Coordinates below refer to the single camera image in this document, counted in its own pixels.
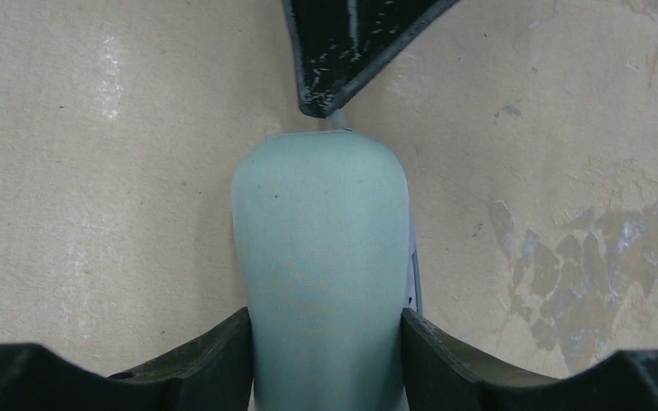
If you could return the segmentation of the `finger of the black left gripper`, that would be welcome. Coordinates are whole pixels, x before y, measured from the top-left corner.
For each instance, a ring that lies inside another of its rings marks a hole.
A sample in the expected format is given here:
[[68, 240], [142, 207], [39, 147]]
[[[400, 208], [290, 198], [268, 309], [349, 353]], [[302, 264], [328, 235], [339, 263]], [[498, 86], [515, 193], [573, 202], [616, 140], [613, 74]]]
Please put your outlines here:
[[456, 0], [288, 0], [298, 107], [328, 118]]

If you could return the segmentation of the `lavender umbrella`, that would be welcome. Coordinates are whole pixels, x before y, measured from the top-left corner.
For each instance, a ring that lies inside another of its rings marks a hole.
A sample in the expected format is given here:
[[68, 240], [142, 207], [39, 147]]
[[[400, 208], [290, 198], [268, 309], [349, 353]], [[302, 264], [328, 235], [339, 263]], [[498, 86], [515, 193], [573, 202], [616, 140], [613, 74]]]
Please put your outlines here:
[[[344, 114], [340, 109], [335, 110], [329, 117], [329, 122], [334, 128], [341, 128], [351, 131], [352, 128], [347, 123]], [[409, 231], [409, 263], [407, 271], [407, 282], [405, 286], [406, 302], [405, 308], [416, 311], [422, 314], [423, 299], [422, 299], [422, 282], [421, 272], [419, 266], [418, 247], [416, 241], [416, 225], [413, 217], [412, 208], [410, 208], [410, 231]]]

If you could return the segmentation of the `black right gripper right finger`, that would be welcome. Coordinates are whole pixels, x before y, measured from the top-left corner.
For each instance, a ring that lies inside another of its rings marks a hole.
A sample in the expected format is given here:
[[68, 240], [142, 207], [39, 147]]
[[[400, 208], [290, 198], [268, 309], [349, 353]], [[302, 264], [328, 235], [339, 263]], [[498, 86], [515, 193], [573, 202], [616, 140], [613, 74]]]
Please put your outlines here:
[[658, 410], [658, 349], [620, 350], [569, 378], [551, 378], [405, 309], [401, 351], [412, 410]]

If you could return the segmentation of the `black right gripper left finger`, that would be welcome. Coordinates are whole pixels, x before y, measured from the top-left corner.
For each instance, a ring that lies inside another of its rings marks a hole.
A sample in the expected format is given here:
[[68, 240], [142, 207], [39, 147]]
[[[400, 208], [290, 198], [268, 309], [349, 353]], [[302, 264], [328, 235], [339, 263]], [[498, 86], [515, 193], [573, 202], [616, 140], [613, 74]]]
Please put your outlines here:
[[245, 410], [252, 382], [247, 308], [109, 377], [36, 343], [0, 343], [0, 410]]

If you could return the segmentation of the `mint green umbrella sleeve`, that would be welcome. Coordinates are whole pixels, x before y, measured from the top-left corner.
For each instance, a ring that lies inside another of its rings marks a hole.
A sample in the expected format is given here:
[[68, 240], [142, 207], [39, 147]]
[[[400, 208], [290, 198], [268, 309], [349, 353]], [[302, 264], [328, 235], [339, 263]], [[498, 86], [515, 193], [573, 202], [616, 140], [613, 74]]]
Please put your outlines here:
[[259, 410], [405, 410], [410, 197], [396, 155], [338, 131], [260, 143], [232, 179]]

